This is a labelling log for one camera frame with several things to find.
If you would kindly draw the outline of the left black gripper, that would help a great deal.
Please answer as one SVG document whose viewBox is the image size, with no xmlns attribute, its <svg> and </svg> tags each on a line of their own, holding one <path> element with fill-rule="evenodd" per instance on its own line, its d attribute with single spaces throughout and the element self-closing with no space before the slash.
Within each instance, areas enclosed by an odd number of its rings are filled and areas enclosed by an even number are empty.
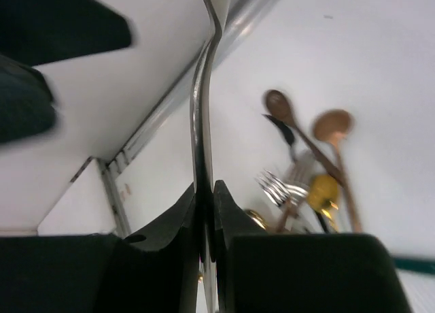
<svg viewBox="0 0 435 313">
<path fill-rule="evenodd" d="M 131 44 L 125 17 L 100 1 L 1 0 L 1 142 L 46 133 L 56 124 L 54 95 L 30 66 Z"/>
</svg>

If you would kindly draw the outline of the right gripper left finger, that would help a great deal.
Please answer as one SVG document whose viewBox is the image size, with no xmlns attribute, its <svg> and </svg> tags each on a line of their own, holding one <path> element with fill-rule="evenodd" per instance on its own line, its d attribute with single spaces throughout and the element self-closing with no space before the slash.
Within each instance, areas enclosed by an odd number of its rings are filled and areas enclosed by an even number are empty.
<svg viewBox="0 0 435 313">
<path fill-rule="evenodd" d="M 1 239 L 2 312 L 194 312 L 194 190 L 126 238 Z"/>
</svg>

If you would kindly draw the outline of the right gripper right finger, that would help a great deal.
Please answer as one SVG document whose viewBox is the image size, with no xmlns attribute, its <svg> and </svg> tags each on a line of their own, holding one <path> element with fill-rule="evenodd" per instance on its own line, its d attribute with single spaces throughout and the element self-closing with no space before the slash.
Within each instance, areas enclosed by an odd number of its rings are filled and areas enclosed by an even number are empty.
<svg viewBox="0 0 435 313">
<path fill-rule="evenodd" d="M 222 312 L 410 312 L 384 245 L 367 234 L 269 234 L 214 187 Z"/>
</svg>

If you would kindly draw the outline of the silver spoon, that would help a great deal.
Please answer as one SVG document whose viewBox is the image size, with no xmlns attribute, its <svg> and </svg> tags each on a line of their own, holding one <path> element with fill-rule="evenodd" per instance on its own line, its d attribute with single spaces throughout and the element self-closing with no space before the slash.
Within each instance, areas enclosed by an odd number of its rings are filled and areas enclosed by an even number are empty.
<svg viewBox="0 0 435 313">
<path fill-rule="evenodd" d="M 213 162 L 209 119 L 209 89 L 213 62 L 222 39 L 230 0 L 203 0 L 210 19 L 209 36 L 198 57 L 190 95 L 190 135 L 196 209 L 201 224 L 201 263 L 208 312 L 215 311 L 216 264 Z"/>
</svg>

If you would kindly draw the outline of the copper spoon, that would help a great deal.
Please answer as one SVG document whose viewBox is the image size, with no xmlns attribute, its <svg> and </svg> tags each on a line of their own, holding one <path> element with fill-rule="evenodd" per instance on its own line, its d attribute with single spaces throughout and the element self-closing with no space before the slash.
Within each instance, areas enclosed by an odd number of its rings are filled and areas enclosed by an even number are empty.
<svg viewBox="0 0 435 313">
<path fill-rule="evenodd" d="M 320 114 L 313 124 L 313 135 L 321 141 L 331 145 L 334 150 L 338 170 L 341 173 L 341 185 L 347 202 L 347 212 L 351 223 L 352 231 L 363 232 L 362 224 L 355 204 L 351 187 L 341 156 L 340 143 L 347 137 L 352 129 L 353 118 L 351 114 L 342 109 L 333 109 Z"/>
</svg>

